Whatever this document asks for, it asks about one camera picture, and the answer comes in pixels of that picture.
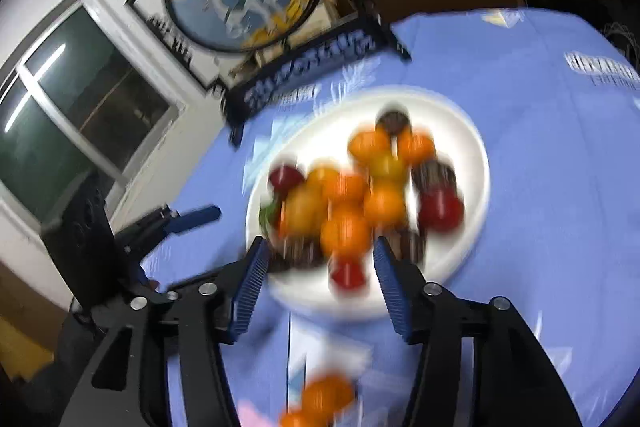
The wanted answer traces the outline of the dark red plum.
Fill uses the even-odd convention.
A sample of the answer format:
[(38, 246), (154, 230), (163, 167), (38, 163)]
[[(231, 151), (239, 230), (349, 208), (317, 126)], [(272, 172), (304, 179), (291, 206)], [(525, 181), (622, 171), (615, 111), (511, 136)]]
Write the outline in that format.
[(464, 204), (456, 190), (437, 187), (419, 197), (418, 225), (421, 231), (447, 233), (461, 225)]

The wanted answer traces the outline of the large orange mandarin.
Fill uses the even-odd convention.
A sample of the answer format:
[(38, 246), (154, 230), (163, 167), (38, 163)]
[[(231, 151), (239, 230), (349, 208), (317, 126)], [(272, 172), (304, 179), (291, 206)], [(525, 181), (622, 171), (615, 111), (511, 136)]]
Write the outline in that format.
[(372, 244), (372, 231), (360, 210), (338, 208), (320, 229), (320, 244), (328, 257), (360, 259)]

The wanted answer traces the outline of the yellowish round fruit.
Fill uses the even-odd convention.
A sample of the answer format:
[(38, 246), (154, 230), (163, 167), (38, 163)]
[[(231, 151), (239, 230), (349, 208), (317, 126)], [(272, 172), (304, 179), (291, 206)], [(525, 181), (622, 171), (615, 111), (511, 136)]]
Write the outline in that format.
[(323, 196), (322, 188), (317, 185), (299, 185), (285, 199), (281, 220), (282, 234), (317, 236), (327, 215), (328, 202)]

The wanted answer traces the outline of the orange mandarin beside it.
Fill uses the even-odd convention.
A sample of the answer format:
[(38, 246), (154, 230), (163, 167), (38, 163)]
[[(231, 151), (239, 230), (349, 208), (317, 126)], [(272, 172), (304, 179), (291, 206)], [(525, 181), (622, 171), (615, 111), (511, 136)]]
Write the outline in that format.
[(337, 373), (322, 375), (303, 389), (299, 407), (284, 412), (279, 425), (332, 426), (355, 401), (355, 387), (349, 379)]

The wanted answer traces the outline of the black carved screen stand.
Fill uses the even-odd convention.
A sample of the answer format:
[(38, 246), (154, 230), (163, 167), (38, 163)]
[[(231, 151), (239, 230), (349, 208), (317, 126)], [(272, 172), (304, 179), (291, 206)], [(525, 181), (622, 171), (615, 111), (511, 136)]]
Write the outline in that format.
[(244, 58), (252, 58), (265, 49), (280, 46), (280, 55), (236, 83), (216, 77), (206, 84), (206, 90), (220, 95), (222, 116), (229, 128), (229, 142), (233, 147), (238, 147), (243, 140), (245, 125), (276, 95), (305, 84), (331, 68), (360, 60), (381, 50), (394, 51), (401, 60), (410, 60), (410, 52), (390, 25), (382, 21), (374, 0), (349, 1), (354, 9), (352, 14), (341, 18), (318, 35), (303, 38), (299, 43), (292, 40), (293, 35), (311, 19), (312, 12), (302, 26), (283, 40), (266, 48), (241, 54), (204, 49), (186, 38), (170, 20), (163, 0), (126, 0), (125, 3), (159, 42), (165, 42), (168, 37), (174, 38), (173, 43), (165, 43), (164, 47), (183, 68), (190, 66), (191, 46), (213, 54), (239, 55)]

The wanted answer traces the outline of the blue patterned tablecloth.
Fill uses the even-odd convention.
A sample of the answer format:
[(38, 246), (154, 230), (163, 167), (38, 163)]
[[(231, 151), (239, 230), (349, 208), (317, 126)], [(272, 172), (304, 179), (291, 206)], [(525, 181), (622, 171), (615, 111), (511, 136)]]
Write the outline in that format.
[(445, 95), (487, 148), (491, 193), (474, 251), (449, 281), (462, 298), (508, 297), (563, 378), (582, 422), (616, 410), (639, 368), (639, 77), (579, 17), (544, 10), (416, 15), (398, 23), (412, 59), (381, 53), (281, 95), (221, 135), (175, 200), (221, 219), (145, 260), (163, 285), (243, 252), (248, 192), (302, 124), (377, 87)]

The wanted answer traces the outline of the window with white frame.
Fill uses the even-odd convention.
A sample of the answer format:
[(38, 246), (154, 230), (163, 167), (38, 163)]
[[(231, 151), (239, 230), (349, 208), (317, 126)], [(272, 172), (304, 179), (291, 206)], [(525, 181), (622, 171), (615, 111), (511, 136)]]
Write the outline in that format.
[(114, 213), (180, 114), (166, 74), (104, 0), (62, 0), (1, 67), (1, 198), (38, 233), (70, 182)]

